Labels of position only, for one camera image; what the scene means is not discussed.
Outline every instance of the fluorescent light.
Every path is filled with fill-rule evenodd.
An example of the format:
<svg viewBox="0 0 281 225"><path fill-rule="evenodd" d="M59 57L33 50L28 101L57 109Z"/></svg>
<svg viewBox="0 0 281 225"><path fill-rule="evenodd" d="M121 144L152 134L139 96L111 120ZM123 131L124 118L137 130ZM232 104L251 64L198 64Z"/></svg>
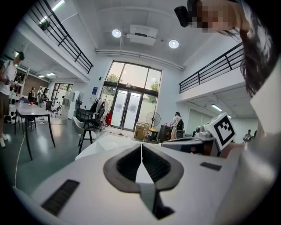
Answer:
<svg viewBox="0 0 281 225"><path fill-rule="evenodd" d="M65 1L64 0L61 0L58 4L56 4L54 6L54 8L52 8L53 11L55 11L57 8L59 8Z"/></svg>
<svg viewBox="0 0 281 225"><path fill-rule="evenodd" d="M65 1L61 0L58 4L56 4L54 6L54 8L52 8L53 11L55 11L57 8L59 8ZM43 19L41 19L40 23L43 23L45 20L47 19L47 16L44 16Z"/></svg>
<svg viewBox="0 0 281 225"><path fill-rule="evenodd" d="M114 37L121 37L122 33L121 33L120 30L115 29L115 30L112 31L112 35Z"/></svg>
<svg viewBox="0 0 281 225"><path fill-rule="evenodd" d="M177 48L177 47L179 47L179 43L176 40L171 40L169 42L169 46L170 46L170 48Z"/></svg>
<svg viewBox="0 0 281 225"><path fill-rule="evenodd" d="M220 109L220 108L217 107L216 105L212 105L212 107L214 107L216 110L222 111L222 109Z"/></svg>

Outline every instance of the ceiling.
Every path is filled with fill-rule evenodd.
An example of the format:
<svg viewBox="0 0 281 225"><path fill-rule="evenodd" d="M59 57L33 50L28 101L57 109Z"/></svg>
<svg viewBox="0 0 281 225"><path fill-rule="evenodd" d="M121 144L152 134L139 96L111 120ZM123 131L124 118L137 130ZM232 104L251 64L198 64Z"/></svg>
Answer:
<svg viewBox="0 0 281 225"><path fill-rule="evenodd" d="M33 72L37 73L38 76L55 73L56 76L47 76L47 78L51 78L52 80L69 78L78 80L76 76L59 65L16 30L10 37L3 54L14 58L15 51L23 51L25 53L25 59L21 62L21 65L30 68Z"/></svg>
<svg viewBox="0 0 281 225"><path fill-rule="evenodd" d="M189 102L217 115L221 112L213 108L212 104L215 104L233 118L255 118L256 113L250 104L250 100L245 86L242 86L195 98L189 100Z"/></svg>
<svg viewBox="0 0 281 225"><path fill-rule="evenodd" d="M97 49L120 49L149 54L178 65L184 62L212 35L197 28L183 28L174 8L186 5L186 0L73 0L84 25L90 29ZM123 36L115 38L114 29L123 35L130 33L130 25L158 29L153 46L131 43ZM168 43L177 40L179 47L172 49Z"/></svg>

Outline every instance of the gray floor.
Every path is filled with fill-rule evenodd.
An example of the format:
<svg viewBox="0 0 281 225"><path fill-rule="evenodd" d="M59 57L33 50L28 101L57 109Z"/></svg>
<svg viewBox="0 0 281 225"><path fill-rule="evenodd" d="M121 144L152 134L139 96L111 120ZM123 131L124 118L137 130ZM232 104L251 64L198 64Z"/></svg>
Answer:
<svg viewBox="0 0 281 225"><path fill-rule="evenodd" d="M68 120L64 125L52 125L56 147L53 146L47 124L37 124L37 131L34 130L34 127L33 132L29 130L33 161L30 160L26 140L24 140L17 171L17 188L28 195L47 177L74 161L79 151L79 137L74 131L72 120ZM15 135L12 124L4 125L4 133L9 140L5 141L6 147L0 149L0 158L8 180L14 186L16 162L23 134L17 126ZM96 132L96 134L100 137L105 132ZM89 145L90 141L85 141L82 150Z"/></svg>

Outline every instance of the white shirt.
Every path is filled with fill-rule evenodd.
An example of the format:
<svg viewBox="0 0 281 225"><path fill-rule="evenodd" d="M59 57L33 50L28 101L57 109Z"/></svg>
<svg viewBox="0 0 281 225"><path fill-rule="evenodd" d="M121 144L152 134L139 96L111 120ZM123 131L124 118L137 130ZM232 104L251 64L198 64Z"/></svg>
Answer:
<svg viewBox="0 0 281 225"><path fill-rule="evenodd" d="M17 74L17 68L14 66L13 61L7 60L3 65L5 66L4 77L8 78L10 81L14 81ZM5 95L10 95L10 85L11 84L5 85L3 82L0 82L0 92Z"/></svg>

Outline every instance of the black railing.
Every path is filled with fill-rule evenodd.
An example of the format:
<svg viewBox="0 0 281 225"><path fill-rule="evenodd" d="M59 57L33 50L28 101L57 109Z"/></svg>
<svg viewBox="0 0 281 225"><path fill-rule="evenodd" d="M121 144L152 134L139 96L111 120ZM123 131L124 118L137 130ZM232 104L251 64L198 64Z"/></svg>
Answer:
<svg viewBox="0 0 281 225"><path fill-rule="evenodd" d="M90 72L93 64L71 38L46 0L37 1L28 14L74 62L79 64L87 73Z"/></svg>
<svg viewBox="0 0 281 225"><path fill-rule="evenodd" d="M236 69L240 66L242 60L243 46L242 43L240 43L180 82L180 93Z"/></svg>

